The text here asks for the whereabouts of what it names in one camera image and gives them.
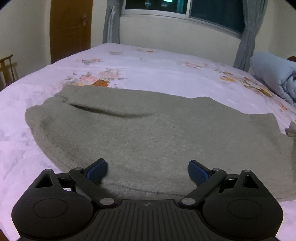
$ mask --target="ribbed rubber surface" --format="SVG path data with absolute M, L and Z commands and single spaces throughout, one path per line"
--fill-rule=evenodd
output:
M 203 224 L 196 211 L 181 209 L 173 200 L 123 200 L 119 207 L 99 211 L 87 228 L 63 240 L 227 241 L 229 239 L 213 233 Z

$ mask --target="light blue comforter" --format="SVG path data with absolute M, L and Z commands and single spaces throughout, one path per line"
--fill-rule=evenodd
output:
M 250 60 L 256 77 L 279 97 L 296 106 L 296 62 L 269 52 L 257 52 Z

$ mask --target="wooden door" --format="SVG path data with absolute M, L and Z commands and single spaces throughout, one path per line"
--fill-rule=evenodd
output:
M 52 0 L 50 54 L 52 63 L 91 46 L 93 0 Z

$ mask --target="glass pane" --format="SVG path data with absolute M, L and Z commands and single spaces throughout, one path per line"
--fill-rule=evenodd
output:
M 126 9 L 148 9 L 186 14 L 187 0 L 126 0 Z
M 239 33 L 244 31 L 242 0 L 192 0 L 190 17 L 216 23 Z

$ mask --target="chair backrest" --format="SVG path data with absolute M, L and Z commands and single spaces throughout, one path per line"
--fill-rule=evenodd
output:
M 9 86 L 11 83 L 15 82 L 15 76 L 13 74 L 12 63 L 11 63 L 11 57 L 12 56 L 13 55 L 10 55 L 8 57 L 5 57 L 3 59 L 0 59 L 1 70 L 3 72 L 3 77 L 4 77 L 4 81 L 5 81 L 6 86 Z M 9 59 L 9 65 L 10 65 L 10 70 L 11 70 L 11 75 L 12 75 L 13 82 L 10 82 L 9 81 L 9 75 L 8 75 L 7 70 L 6 70 L 6 67 L 5 67 L 5 60 L 7 60 L 7 59 Z

